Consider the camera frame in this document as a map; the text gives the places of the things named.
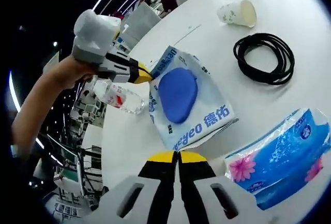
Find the white cup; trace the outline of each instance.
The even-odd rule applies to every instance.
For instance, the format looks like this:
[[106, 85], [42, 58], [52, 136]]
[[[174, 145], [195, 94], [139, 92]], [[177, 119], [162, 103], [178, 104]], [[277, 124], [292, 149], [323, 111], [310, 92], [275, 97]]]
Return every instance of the white cup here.
[[253, 4], [248, 0], [230, 3], [217, 10], [221, 22], [254, 27], [257, 15]]

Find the wrist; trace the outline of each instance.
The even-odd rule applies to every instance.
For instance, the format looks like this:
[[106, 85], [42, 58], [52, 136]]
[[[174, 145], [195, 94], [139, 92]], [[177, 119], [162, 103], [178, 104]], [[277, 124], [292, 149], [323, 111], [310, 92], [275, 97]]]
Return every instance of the wrist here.
[[63, 91], [66, 89], [65, 79], [56, 70], [51, 70], [47, 74], [43, 75], [45, 84], [56, 91]]
[[54, 86], [65, 90], [73, 87], [75, 81], [81, 77], [83, 72], [79, 69], [79, 62], [70, 55], [52, 68], [48, 73], [48, 77]]

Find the plastic water bottle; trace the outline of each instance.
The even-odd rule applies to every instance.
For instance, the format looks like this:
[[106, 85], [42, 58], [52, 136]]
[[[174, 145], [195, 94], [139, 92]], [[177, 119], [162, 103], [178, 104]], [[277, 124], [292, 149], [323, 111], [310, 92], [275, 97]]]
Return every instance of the plastic water bottle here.
[[98, 80], [93, 90], [100, 101], [127, 113], [139, 114], [145, 106], [144, 100], [139, 95], [110, 80]]

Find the cable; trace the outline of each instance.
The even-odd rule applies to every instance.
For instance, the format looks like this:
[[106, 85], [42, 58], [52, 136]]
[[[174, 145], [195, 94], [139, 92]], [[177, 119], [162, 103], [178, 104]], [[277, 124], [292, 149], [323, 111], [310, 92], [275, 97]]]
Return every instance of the cable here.
[[[245, 55], [256, 47], [269, 47], [278, 60], [278, 65], [272, 72], [256, 69], [247, 64]], [[233, 47], [233, 53], [238, 60], [240, 70], [250, 79], [270, 85], [287, 83], [294, 72], [294, 55], [290, 47], [280, 38], [267, 33], [256, 33], [239, 40]]]
[[95, 179], [89, 179], [90, 181], [92, 181], [92, 182], [98, 182], [98, 183], [102, 183], [102, 181], [100, 181], [100, 180], [95, 180]]
[[91, 164], [91, 167], [84, 167], [84, 170], [92, 169], [92, 162], [88, 161], [88, 160], [84, 160], [84, 164], [85, 164], [85, 162], [89, 162]]
[[94, 189], [93, 185], [91, 184], [90, 180], [88, 179], [88, 176], [84, 173], [84, 177], [87, 179], [88, 184], [91, 186], [91, 189], [94, 193], [96, 193], [96, 190]]

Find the tissue package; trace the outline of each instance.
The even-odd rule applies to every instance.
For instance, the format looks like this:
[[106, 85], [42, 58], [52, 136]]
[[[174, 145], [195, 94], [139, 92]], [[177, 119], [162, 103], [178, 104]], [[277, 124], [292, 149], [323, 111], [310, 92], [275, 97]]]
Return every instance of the tissue package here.
[[317, 109], [299, 109], [260, 139], [225, 158], [226, 176], [265, 210], [304, 187], [330, 150], [330, 125]]
[[[159, 92], [162, 78], [176, 68], [190, 71], [198, 88], [195, 102], [182, 123], [174, 123], [166, 117]], [[151, 74], [155, 79], [149, 83], [149, 114], [167, 149], [179, 151], [193, 143], [201, 144], [237, 121], [229, 101], [195, 56], [168, 47]], [[181, 96], [175, 95], [171, 101], [183, 101]]]

